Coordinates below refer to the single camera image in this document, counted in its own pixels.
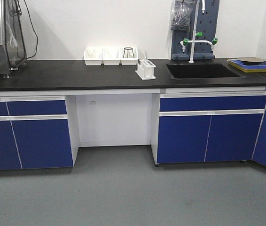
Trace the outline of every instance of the white faucet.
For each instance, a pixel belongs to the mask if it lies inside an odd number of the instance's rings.
[[[205,0],[201,0],[201,1],[202,1],[202,13],[204,14],[204,12],[205,12]],[[184,39],[183,41],[180,42],[180,44],[182,45],[182,51],[183,52],[185,52],[186,45],[188,43],[191,43],[191,53],[190,53],[190,59],[189,59],[190,63],[194,62],[195,43],[198,43],[198,42],[207,43],[207,44],[211,45],[211,51],[213,51],[214,45],[218,42],[217,38],[214,38],[212,40],[212,42],[207,41],[207,40],[196,40],[196,36],[197,36],[196,30],[197,30],[197,22],[198,22],[199,5],[200,5],[200,0],[197,0],[196,11],[195,11],[194,29],[193,29],[193,39],[192,40]]]

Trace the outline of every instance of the blue pegboard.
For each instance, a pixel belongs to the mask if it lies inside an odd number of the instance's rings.
[[[185,53],[182,52],[182,45],[180,42],[184,38],[192,40],[192,32],[194,28],[196,1],[194,3],[193,12],[191,14],[191,21],[189,31],[173,31],[172,33],[172,60],[189,60],[191,52],[191,43],[186,46]],[[200,2],[197,22],[197,32],[202,32],[202,37],[196,37],[196,40],[212,41],[215,37],[217,19],[219,12],[219,0],[206,0],[206,10],[202,14],[202,3]],[[207,43],[196,43],[194,60],[214,59],[215,56],[211,52],[211,46]]]

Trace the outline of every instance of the green valve handle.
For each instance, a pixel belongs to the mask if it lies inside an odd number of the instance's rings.
[[[188,44],[189,39],[183,39],[183,45],[186,46]]]
[[[218,40],[219,40],[218,38],[213,38],[213,40],[212,40],[212,44],[213,44],[213,45],[217,44],[217,43],[218,43]]]
[[[202,32],[197,32],[196,33],[196,37],[202,37],[203,36],[203,33]]]

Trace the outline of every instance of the black cable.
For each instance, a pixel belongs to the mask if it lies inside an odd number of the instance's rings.
[[[37,42],[36,42],[36,49],[35,49],[35,53],[34,53],[34,55],[26,58],[26,59],[30,59],[30,58],[33,58],[34,56],[36,56],[36,54],[37,54],[37,48],[38,48],[39,38],[38,38],[38,35],[37,35],[36,31],[35,31],[34,25],[33,25],[32,21],[31,21],[31,15],[30,15],[30,11],[29,11],[28,5],[26,4],[26,1],[25,1],[25,0],[23,0],[23,1],[24,1],[24,4],[25,4],[26,9],[27,9],[27,11],[28,11],[28,15],[29,15],[29,19],[30,19],[31,27],[32,27],[32,29],[33,29],[33,31],[34,31],[34,33],[35,33],[36,39],[37,39]]]
[[[17,38],[17,32],[16,32],[15,17],[18,17],[18,5],[17,5],[18,1],[19,0],[15,0],[15,1],[7,0],[8,14],[10,15],[10,18],[12,18],[12,20],[13,20],[13,26],[12,26],[13,30],[12,30],[12,28],[10,28],[11,30],[9,30],[8,32],[10,33],[10,35],[14,35],[16,40],[18,40],[18,38]],[[17,56],[21,61],[24,59],[25,54],[23,57],[20,56],[19,55],[19,46],[17,46],[16,48],[17,48]]]
[[[17,12],[18,15],[22,13],[21,12],[21,8],[20,8],[20,2],[19,1],[20,0],[17,0],[17,5],[16,5],[16,8],[17,8],[16,12]]]

